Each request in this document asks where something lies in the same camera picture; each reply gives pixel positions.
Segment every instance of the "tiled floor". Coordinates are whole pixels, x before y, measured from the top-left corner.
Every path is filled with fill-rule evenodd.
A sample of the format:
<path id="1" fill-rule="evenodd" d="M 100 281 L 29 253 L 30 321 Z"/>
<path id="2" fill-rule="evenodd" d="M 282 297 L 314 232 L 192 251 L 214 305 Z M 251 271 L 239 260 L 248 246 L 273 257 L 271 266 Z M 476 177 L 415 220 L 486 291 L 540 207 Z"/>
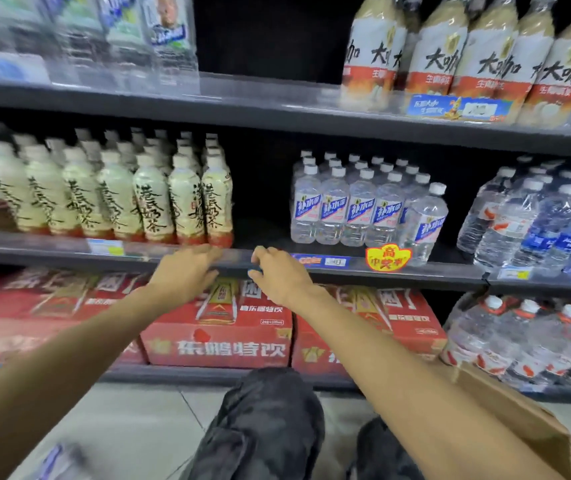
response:
<path id="1" fill-rule="evenodd" d="M 97 480 L 177 480 L 219 409 L 224 388 L 97 384 L 11 476 L 22 480 L 58 441 L 82 447 Z M 313 480 L 339 480 L 374 416 L 354 396 L 319 393 L 326 440 Z M 571 431 L 571 404 L 545 404 Z"/>

